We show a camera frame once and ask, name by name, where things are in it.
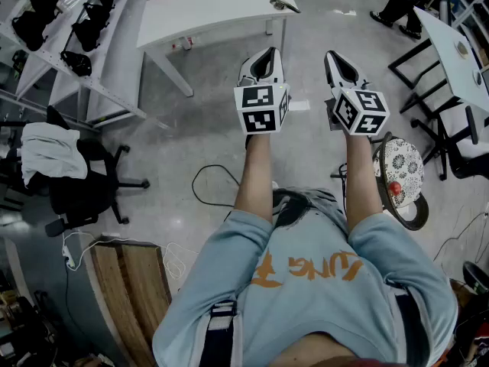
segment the patterned round stool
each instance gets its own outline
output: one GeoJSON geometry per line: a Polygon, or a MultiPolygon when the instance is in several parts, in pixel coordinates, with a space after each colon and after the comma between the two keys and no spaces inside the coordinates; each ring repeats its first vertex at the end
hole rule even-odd
{"type": "Polygon", "coordinates": [[[414,145],[402,138],[395,138],[388,132],[375,150],[374,172],[382,204],[404,227],[417,230],[428,220],[429,208],[421,186],[424,181],[423,159],[414,145]],[[398,182],[400,194],[393,196],[389,186],[398,182]],[[416,216],[413,220],[405,220],[398,212],[411,203],[416,206],[416,216]]]}

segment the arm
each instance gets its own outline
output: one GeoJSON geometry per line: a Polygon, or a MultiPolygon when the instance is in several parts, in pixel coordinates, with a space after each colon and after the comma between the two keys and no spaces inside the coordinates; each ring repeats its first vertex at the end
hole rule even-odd
{"type": "Polygon", "coordinates": [[[395,219],[378,213],[362,220],[348,242],[379,271],[386,284],[409,288],[421,314],[432,365],[443,354],[457,320],[457,300],[447,277],[395,219]]]}
{"type": "Polygon", "coordinates": [[[272,166],[270,135],[255,135],[248,143],[235,209],[272,223],[272,166]]]}
{"type": "Polygon", "coordinates": [[[350,232],[359,222],[382,213],[382,202],[374,176],[370,142],[366,136],[346,137],[346,219],[350,232]]]}
{"type": "Polygon", "coordinates": [[[346,136],[346,140],[348,242],[375,266],[386,283],[410,289],[430,339],[433,364],[443,354],[455,326],[455,295],[446,276],[407,231],[382,213],[367,138],[346,136]]]}
{"type": "Polygon", "coordinates": [[[153,338],[159,365],[188,365],[199,319],[250,283],[273,226],[270,137],[248,144],[235,210],[203,246],[153,338]]]}

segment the power strip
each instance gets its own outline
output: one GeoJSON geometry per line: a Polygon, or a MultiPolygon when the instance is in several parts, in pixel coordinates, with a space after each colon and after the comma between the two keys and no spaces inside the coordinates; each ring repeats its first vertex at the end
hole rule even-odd
{"type": "Polygon", "coordinates": [[[71,256],[70,250],[68,249],[68,246],[63,246],[63,257],[66,260],[66,264],[74,269],[75,268],[75,261],[73,260],[73,257],[71,256]]]}

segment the black shoe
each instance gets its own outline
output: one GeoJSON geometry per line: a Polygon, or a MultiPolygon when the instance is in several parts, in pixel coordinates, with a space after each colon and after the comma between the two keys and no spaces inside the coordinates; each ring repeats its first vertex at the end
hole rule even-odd
{"type": "Polygon", "coordinates": [[[378,12],[370,11],[370,17],[375,21],[378,21],[379,23],[383,24],[384,26],[388,26],[389,28],[392,27],[392,22],[382,19],[378,12]]]}
{"type": "Polygon", "coordinates": [[[421,33],[415,33],[414,31],[408,30],[406,26],[399,25],[399,30],[408,37],[414,38],[415,40],[420,40],[421,39],[421,33]]]}

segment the round cushion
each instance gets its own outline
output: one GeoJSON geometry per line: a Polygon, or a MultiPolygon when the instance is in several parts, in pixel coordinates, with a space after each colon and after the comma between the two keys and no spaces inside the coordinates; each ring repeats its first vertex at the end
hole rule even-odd
{"type": "MultiPolygon", "coordinates": [[[[375,177],[381,176],[381,163],[378,155],[374,159],[375,177]]],[[[387,188],[397,181],[400,194],[393,196],[396,208],[402,208],[417,200],[424,180],[423,159],[414,145],[402,138],[389,140],[385,146],[385,167],[387,188]]]]}

